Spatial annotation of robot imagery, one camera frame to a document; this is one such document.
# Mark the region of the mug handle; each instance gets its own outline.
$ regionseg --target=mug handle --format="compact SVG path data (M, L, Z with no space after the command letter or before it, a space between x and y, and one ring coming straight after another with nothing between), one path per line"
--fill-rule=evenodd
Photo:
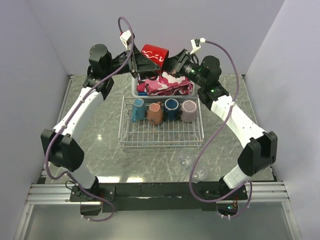
M135 123L135 122L136 122L136 118L137 118L137 108L135 107L135 108L133 109L133 112L132 112L131 121L132 121L133 123Z
M175 118L177 119L182 115L182 110L179 110L178 112L175 113Z

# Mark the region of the white wall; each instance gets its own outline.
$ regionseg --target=white wall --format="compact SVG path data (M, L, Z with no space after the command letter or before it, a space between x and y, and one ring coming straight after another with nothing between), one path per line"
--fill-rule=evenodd
M13 239L44 164L67 74L25 0L0 1L0 239Z
M286 0L246 75L258 123L278 135L284 180L304 240L319 239L320 1Z
M135 33L138 48L153 44L175 55L204 37L222 44L245 74L284 0L27 0L68 74L84 74L89 49L105 44L113 56L124 50L118 17ZM221 50L203 47L200 58L214 55L224 73L233 73Z

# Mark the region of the black metal base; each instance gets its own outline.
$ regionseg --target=black metal base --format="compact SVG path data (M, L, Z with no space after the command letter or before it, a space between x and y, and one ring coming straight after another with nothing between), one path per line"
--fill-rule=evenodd
M217 181L193 183L193 189L197 196L205 200L217 199L228 193L221 183ZM188 182L161 182L161 183L99 183L101 197L112 202L117 211L139 211L139 210L181 210L202 209L203 211L216 211L215 203L203 203L196 200L190 193ZM77 186L72 188L70 202L96 201L87 197ZM246 187L242 186L226 200L233 200L237 195L238 200L247 200ZM93 214L94 206L82 206L83 215ZM101 208L96 205L96 213ZM110 205L103 203L102 212L110 213Z

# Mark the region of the brown mug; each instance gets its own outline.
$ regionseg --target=brown mug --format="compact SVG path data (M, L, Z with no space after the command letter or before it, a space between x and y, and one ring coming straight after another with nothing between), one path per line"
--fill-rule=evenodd
M163 118L163 112L161 109L161 102L158 101L157 103L151 103L147 112L147 118L149 123L155 125L159 124Z

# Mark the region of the wire dish rack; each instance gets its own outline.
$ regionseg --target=wire dish rack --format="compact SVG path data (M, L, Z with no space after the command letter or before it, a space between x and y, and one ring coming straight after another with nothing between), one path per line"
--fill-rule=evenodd
M193 122L167 120L158 125L152 125L147 117L143 120L131 121L132 105L135 97L123 97L120 115L118 139L123 148L146 147L200 147L204 141L204 129L201 118L200 101L198 97L176 98L180 106L185 100L194 101L197 108L197 117ZM164 103L168 98L142 98L147 108L151 103Z

